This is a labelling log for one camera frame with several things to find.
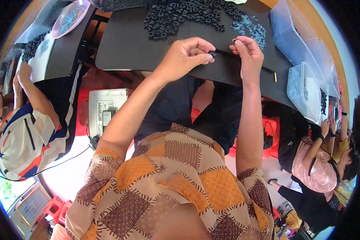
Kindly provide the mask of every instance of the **plastic bowl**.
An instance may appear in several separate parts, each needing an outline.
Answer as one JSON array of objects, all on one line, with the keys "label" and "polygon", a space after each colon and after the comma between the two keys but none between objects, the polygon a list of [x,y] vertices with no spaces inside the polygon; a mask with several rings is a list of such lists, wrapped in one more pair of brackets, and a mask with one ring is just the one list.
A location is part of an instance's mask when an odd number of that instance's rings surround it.
[{"label": "plastic bowl", "polygon": [[72,31],[87,14],[90,5],[87,0],[76,0],[63,8],[52,27],[52,37],[57,39]]}]

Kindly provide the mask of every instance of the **patterned blouse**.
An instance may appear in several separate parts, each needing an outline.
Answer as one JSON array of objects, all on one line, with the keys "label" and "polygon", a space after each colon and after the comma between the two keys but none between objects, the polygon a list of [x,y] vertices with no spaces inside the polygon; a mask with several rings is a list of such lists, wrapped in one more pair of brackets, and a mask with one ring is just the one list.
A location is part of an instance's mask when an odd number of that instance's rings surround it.
[{"label": "patterned blouse", "polygon": [[168,210],[192,203],[214,240],[269,240],[274,221],[265,184],[257,168],[236,178],[217,142],[174,123],[140,141],[128,161],[96,150],[66,214],[67,234],[74,240],[148,239]]}]

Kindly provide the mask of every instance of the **table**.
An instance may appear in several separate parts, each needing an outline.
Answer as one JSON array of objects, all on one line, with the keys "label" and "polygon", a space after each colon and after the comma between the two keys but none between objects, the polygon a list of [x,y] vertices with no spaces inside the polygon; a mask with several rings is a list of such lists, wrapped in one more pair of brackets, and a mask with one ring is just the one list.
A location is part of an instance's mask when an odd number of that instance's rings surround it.
[{"label": "table", "polygon": [[[268,12],[270,10],[259,1],[253,1],[252,5],[248,6],[262,13],[266,9]],[[99,69],[153,71],[157,67],[170,44],[169,40],[155,42],[147,38],[147,31],[143,27],[147,13],[148,10],[144,8],[130,8],[112,13],[97,52],[96,66]],[[261,94],[295,108],[286,94],[288,70],[292,64],[277,48],[275,51],[277,82],[274,82],[273,72],[262,70]],[[242,86],[240,65],[239,58],[217,52],[214,63],[198,66],[190,71],[189,75]]]},{"label": "table", "polygon": [[55,40],[49,55],[45,79],[62,78],[72,74],[80,42],[95,9],[96,7],[91,5],[83,20],[74,30]]}]

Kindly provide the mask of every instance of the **white cardboard box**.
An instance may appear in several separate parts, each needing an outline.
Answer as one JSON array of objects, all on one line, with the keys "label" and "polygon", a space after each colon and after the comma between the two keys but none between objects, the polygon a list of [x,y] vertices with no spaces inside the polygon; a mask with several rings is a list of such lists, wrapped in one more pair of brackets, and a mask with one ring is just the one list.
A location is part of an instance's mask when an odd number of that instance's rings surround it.
[{"label": "white cardboard box", "polygon": [[103,134],[103,111],[117,112],[128,99],[128,89],[93,90],[88,98],[89,135],[94,137]]}]

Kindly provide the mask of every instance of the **floor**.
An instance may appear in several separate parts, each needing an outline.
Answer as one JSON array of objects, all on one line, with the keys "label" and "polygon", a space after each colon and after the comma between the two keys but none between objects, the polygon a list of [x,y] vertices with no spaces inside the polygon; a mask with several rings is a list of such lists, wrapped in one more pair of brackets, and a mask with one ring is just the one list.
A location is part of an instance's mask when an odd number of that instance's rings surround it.
[{"label": "floor", "polygon": [[[193,108],[203,111],[208,104],[211,103],[213,93],[213,83],[206,81],[195,94],[193,100]],[[84,151],[89,144],[87,136],[77,136],[73,142],[71,151],[59,159],[53,162],[51,166],[57,165],[66,161],[67,159],[74,157]],[[127,152],[126,159],[130,159],[134,152],[132,146]],[[50,170],[43,172],[43,178],[53,195],[58,195],[62,200],[74,200],[77,191],[84,185],[84,178],[93,156],[94,151],[87,149],[83,154],[78,157],[69,160],[60,166],[56,166]],[[226,156],[226,165],[228,169],[236,175],[236,162],[234,157]],[[263,161],[263,171],[265,179],[277,178],[278,182],[286,187],[291,185],[291,178],[285,172],[280,171],[280,165],[277,159],[270,157],[266,161]],[[267,185],[269,195],[271,197],[272,204],[275,208],[281,205],[286,200],[277,193],[277,191],[271,185]]]}]

